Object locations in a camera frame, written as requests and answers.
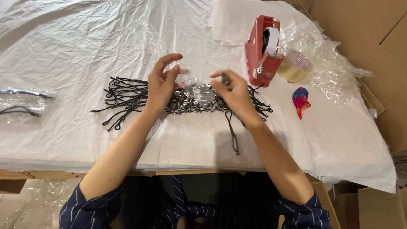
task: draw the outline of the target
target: white sheet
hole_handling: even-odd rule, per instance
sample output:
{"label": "white sheet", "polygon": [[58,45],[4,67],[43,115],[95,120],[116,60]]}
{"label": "white sheet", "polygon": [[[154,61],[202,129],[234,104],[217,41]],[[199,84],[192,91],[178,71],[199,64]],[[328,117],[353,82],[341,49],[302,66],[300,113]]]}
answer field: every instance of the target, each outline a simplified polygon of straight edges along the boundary
{"label": "white sheet", "polygon": [[[217,0],[213,9],[211,32],[214,39],[231,44],[246,42],[258,15],[278,18],[282,28],[294,20],[315,26],[285,2]],[[313,31],[315,36],[320,36],[316,27],[310,29]],[[290,85],[291,94],[299,86],[308,89],[311,103],[303,114],[302,125],[312,155],[312,173],[395,192],[393,161],[360,94],[346,104],[335,104],[309,85]]]}
{"label": "white sheet", "polygon": [[[241,46],[212,40],[206,22],[211,2],[183,1],[20,1],[0,19],[0,85],[51,88],[59,97],[41,126],[0,126],[0,168],[86,172],[121,131],[101,123],[118,110],[104,107],[110,76],[147,79],[157,58],[134,39],[131,23],[141,15],[155,27],[168,51],[184,55],[183,64],[203,82],[221,68],[247,78]],[[291,102],[286,81],[260,90],[274,113],[267,124],[304,171],[311,154]],[[236,118],[241,155],[231,147],[223,113],[169,115],[157,123],[138,161],[138,169],[229,168],[264,170],[253,139]]]}

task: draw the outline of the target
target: person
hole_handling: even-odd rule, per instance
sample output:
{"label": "person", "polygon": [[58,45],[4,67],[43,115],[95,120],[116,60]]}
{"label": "person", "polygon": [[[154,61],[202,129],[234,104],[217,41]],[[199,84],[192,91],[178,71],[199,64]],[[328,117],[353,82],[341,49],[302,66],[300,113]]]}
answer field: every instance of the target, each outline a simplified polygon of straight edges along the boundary
{"label": "person", "polygon": [[[60,211],[61,229],[111,228],[109,224],[120,212],[119,196],[125,189],[123,181],[137,161],[150,129],[165,109],[175,88],[175,79],[180,71],[179,66],[175,65],[166,72],[164,69],[169,63],[181,58],[181,54],[173,53],[161,57],[155,64],[149,74],[149,94],[144,110],[76,186],[73,194]],[[136,210],[138,213],[134,217],[142,214],[143,219],[139,222],[141,223],[142,220],[146,219],[149,219],[150,222],[143,222],[142,225],[132,225],[131,227],[277,228],[278,216],[284,215],[283,228],[330,228],[329,213],[322,209],[316,192],[305,174],[258,115],[250,99],[247,82],[232,70],[219,70],[210,77],[216,78],[222,72],[226,73],[232,81],[232,90],[229,91],[217,79],[213,79],[211,84],[216,89],[216,93],[223,97],[232,111],[245,123],[246,128],[253,136],[267,171],[267,173],[262,174],[268,175],[267,179],[272,181],[280,196],[273,199],[272,203],[268,202],[270,198],[267,198],[267,195],[271,193],[267,189],[263,192],[265,197],[256,200],[257,196],[261,195],[255,194],[257,188],[252,187],[261,186],[268,182],[256,181],[259,177],[256,175],[238,182],[240,183],[238,189],[248,190],[245,192],[246,194],[234,195],[234,193],[239,192],[232,189],[224,195],[224,198],[228,198],[228,196],[235,198],[231,201],[235,204],[233,207],[199,205],[185,198],[184,189],[187,189],[187,185],[185,181],[182,182],[182,179],[188,180],[188,177],[184,178],[177,175],[171,176],[175,195],[170,199],[173,206],[167,206],[167,209],[162,210],[161,207],[154,206],[157,203],[156,199],[159,199],[159,194],[157,194],[159,188],[145,185],[146,181],[150,183],[152,178],[138,178],[140,182],[133,183],[133,185],[134,187],[142,187],[142,191],[131,192],[141,199],[136,203],[144,204],[142,204],[143,207],[133,206],[133,208],[139,209]],[[194,186],[199,186],[200,182],[203,182],[200,178],[192,180],[195,182]],[[252,182],[252,185],[246,185],[244,183],[246,181]],[[245,207],[246,211],[245,209],[237,209],[236,203],[241,199],[247,199],[245,204],[240,205],[240,207]]]}

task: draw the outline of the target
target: navy blue striped shirt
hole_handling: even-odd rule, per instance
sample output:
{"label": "navy blue striped shirt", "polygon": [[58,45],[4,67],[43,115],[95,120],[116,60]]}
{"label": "navy blue striped shirt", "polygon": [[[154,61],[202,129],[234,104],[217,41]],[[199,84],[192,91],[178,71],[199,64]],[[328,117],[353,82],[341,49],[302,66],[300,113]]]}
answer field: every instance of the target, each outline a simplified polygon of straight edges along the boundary
{"label": "navy blue striped shirt", "polygon": [[[181,176],[174,176],[175,206],[161,213],[161,217],[149,224],[149,228],[176,228],[178,219],[186,216],[191,220],[204,217],[218,228],[275,228],[265,212],[245,211],[236,208],[214,208],[185,203]],[[100,197],[86,201],[79,185],[62,207],[59,216],[60,229],[101,229],[109,224],[120,212],[118,198],[124,185]],[[329,212],[322,209],[317,194],[305,204],[280,198],[268,206],[271,211],[285,216],[282,228],[321,228],[330,229]]]}

